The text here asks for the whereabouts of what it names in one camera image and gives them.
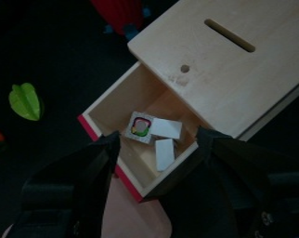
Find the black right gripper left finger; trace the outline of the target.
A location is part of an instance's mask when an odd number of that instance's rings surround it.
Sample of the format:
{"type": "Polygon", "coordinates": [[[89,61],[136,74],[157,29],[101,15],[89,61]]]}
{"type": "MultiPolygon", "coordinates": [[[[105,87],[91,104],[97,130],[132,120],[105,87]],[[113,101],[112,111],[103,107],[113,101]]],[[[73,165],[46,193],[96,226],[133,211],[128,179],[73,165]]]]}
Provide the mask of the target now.
{"type": "Polygon", "coordinates": [[[26,180],[8,238],[100,238],[119,152],[113,132],[26,180]]]}

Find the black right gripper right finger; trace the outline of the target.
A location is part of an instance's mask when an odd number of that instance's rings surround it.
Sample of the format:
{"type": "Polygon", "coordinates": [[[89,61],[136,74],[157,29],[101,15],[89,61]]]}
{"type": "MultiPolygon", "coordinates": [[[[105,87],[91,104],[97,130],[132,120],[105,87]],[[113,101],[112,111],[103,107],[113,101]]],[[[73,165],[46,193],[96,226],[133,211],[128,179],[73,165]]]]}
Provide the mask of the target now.
{"type": "Polygon", "coordinates": [[[171,238],[299,238],[299,161],[203,127],[197,143],[163,199],[171,238]]]}

